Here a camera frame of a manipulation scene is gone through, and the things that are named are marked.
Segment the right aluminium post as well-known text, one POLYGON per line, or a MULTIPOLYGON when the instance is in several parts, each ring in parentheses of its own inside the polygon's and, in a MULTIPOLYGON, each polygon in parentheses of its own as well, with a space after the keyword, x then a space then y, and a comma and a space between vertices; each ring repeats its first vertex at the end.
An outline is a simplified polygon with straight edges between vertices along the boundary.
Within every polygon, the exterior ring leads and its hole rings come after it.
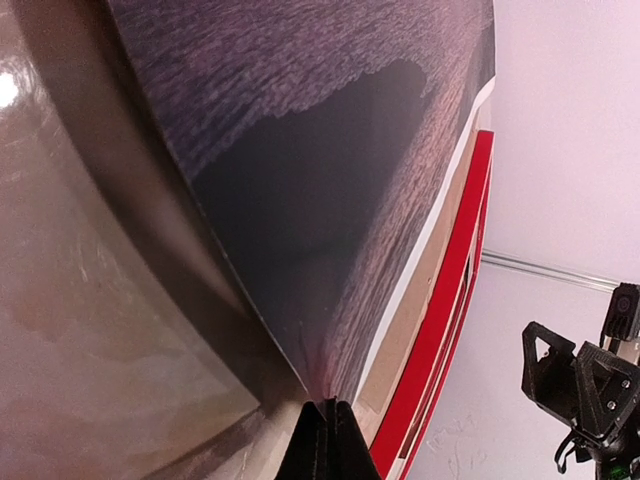
POLYGON ((619 285, 619 281, 616 280, 571 271, 565 267, 535 263, 530 260, 523 260, 515 256, 490 250, 484 250, 482 252, 481 261, 487 265, 498 268, 549 280, 556 280, 590 290, 612 292, 619 285))

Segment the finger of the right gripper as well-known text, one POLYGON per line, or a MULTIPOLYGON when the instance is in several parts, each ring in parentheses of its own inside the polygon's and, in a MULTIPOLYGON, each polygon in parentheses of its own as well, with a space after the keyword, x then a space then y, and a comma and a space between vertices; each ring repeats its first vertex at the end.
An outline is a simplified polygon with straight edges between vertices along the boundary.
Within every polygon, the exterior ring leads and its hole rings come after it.
POLYGON ((615 441, 639 403, 639 367, 585 342, 576 357, 578 426, 601 445, 615 441))
POLYGON ((557 420, 576 420, 576 344, 535 321, 523 330, 522 344, 523 393, 557 420))

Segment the brown backing board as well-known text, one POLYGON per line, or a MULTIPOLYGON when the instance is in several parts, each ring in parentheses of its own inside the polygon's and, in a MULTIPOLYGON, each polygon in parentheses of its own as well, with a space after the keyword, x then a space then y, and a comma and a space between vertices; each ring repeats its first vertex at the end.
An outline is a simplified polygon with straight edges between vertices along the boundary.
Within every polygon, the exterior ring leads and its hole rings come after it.
POLYGON ((417 337, 435 282, 439 275, 471 164, 477 131, 491 123, 491 114, 480 108, 454 170, 451 184, 424 246, 409 264, 408 281, 400 289, 390 326, 381 342, 371 370, 353 405, 365 442, 376 437, 417 337))

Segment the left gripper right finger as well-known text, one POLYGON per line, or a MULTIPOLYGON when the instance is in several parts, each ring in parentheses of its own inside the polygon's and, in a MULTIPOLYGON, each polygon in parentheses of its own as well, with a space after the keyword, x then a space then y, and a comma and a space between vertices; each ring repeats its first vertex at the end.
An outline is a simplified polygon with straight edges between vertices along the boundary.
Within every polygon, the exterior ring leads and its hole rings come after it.
POLYGON ((380 480, 351 405, 327 402, 327 478, 380 480))

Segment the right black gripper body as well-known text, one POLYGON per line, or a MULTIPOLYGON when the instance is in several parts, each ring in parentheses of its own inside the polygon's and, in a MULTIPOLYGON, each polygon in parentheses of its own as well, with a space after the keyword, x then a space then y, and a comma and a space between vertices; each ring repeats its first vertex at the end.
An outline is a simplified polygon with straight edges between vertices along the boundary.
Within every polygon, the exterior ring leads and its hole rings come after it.
POLYGON ((635 479, 639 366, 589 342, 578 354, 574 348, 566 339, 552 342, 552 404, 570 428, 554 454, 556 468, 565 473, 573 454, 578 463, 594 461, 598 479, 635 479))

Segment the red wooden picture frame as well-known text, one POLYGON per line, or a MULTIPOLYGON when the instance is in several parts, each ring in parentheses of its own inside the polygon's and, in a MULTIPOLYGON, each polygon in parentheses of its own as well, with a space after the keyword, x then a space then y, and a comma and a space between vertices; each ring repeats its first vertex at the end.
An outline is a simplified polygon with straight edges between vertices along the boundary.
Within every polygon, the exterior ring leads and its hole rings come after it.
POLYGON ((405 479, 449 373, 476 284, 495 134, 480 130, 431 300, 399 384, 370 447, 383 479, 405 479))

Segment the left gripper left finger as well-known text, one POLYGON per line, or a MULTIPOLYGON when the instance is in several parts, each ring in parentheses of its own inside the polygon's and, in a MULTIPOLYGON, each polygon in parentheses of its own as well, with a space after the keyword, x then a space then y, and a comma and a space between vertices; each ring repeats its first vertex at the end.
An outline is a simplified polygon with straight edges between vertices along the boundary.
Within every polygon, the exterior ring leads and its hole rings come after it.
POLYGON ((328 479, 328 423, 313 402, 306 402, 279 467, 279 480, 328 479))

